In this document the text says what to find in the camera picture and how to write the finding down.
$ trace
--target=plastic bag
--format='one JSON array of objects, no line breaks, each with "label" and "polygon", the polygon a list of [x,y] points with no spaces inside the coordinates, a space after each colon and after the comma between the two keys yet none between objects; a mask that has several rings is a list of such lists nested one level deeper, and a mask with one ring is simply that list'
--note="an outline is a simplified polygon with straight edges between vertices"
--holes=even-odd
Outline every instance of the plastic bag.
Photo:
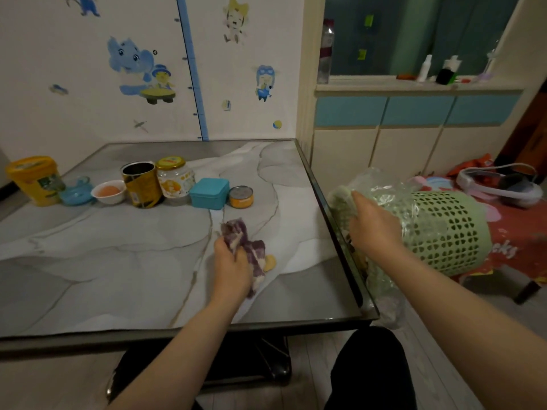
[{"label": "plastic bag", "polygon": [[[412,246],[420,241],[439,238],[446,233],[446,223],[443,220],[420,209],[416,204],[413,192],[421,187],[421,184],[415,181],[402,183],[377,168],[368,168],[347,186],[339,186],[329,193],[327,202],[346,239],[349,239],[350,218],[357,214],[351,197],[351,191],[356,190],[398,217],[401,222],[403,243],[406,246]],[[403,318],[404,296],[378,265],[369,259],[367,261],[369,267],[366,286],[379,307],[380,304],[391,305],[388,308],[390,310],[386,308],[382,310],[380,307],[380,312],[382,317],[390,316],[385,326],[395,327]]]}]

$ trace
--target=marble pattern tabletop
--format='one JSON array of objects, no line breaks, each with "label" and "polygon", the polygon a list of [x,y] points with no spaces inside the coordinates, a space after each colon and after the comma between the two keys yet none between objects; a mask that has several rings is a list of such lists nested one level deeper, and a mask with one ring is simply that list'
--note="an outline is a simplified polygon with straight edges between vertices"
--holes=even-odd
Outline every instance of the marble pattern tabletop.
[{"label": "marble pattern tabletop", "polygon": [[207,303],[220,224],[239,217],[277,266],[235,323],[360,317],[293,141],[111,144],[65,178],[168,155],[252,187],[254,205],[21,207],[0,222],[0,337],[183,326]]}]

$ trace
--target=white bowl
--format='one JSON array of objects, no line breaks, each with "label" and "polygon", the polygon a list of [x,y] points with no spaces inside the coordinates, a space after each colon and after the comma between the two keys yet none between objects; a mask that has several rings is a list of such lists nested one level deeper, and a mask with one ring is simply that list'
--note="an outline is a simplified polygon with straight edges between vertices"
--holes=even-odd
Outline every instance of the white bowl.
[{"label": "white bowl", "polygon": [[[114,194],[113,196],[108,197],[98,197],[97,193],[99,190],[105,188],[107,185],[113,185],[116,188],[119,188],[121,191],[118,194]],[[99,200],[101,203],[108,204],[110,206],[113,206],[115,204],[121,203],[123,200],[125,200],[125,191],[127,190],[127,187],[125,186],[125,183],[123,180],[112,180],[107,181],[105,183],[99,184],[96,186],[92,191],[91,195]]]}]

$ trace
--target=yellow plastic container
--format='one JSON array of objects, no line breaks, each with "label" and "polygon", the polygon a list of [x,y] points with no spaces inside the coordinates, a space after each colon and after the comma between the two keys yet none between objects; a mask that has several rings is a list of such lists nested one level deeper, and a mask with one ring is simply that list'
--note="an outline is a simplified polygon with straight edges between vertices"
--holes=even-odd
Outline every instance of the yellow plastic container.
[{"label": "yellow plastic container", "polygon": [[23,158],[10,163],[5,171],[35,205],[44,207],[61,202],[58,191],[64,190],[65,184],[53,158]]}]

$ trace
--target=window glass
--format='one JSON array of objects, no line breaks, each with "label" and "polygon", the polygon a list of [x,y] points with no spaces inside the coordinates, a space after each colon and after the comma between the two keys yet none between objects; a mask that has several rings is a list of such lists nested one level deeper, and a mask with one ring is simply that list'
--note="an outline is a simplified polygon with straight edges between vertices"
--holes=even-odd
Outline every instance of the window glass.
[{"label": "window glass", "polygon": [[326,0],[334,20],[332,75],[430,75],[454,54],[461,75],[483,71],[518,0]]}]

